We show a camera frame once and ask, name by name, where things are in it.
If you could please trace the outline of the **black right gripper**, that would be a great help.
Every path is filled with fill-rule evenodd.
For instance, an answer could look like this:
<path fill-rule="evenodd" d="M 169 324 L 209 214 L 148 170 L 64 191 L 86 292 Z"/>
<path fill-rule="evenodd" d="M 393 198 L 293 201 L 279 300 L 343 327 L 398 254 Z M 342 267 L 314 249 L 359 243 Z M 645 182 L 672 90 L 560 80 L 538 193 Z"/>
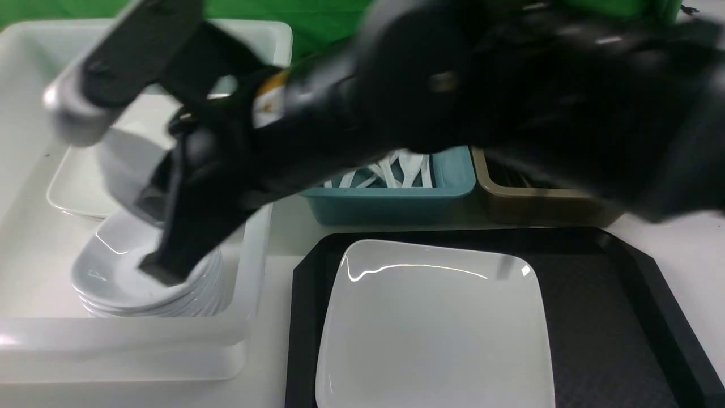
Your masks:
<path fill-rule="evenodd" d="M 182 103 L 167 126 L 176 145 L 135 195 L 137 217 L 161 229 L 138 266 L 171 287 L 261 207 L 318 183 L 318 59 L 264 64 L 212 23 L 135 34 L 135 75 Z"/>

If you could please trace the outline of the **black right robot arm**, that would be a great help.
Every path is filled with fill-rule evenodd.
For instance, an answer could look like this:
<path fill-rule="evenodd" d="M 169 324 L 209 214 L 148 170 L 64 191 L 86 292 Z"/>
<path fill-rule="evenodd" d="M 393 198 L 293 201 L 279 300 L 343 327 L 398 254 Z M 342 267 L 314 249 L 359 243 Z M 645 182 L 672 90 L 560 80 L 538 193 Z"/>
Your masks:
<path fill-rule="evenodd" d="M 181 284 L 261 207 L 404 149 L 478 147 L 648 222 L 722 214 L 722 38 L 703 16 L 374 2 L 329 52 L 184 102 L 136 202 L 163 227 L 138 266 Z"/>

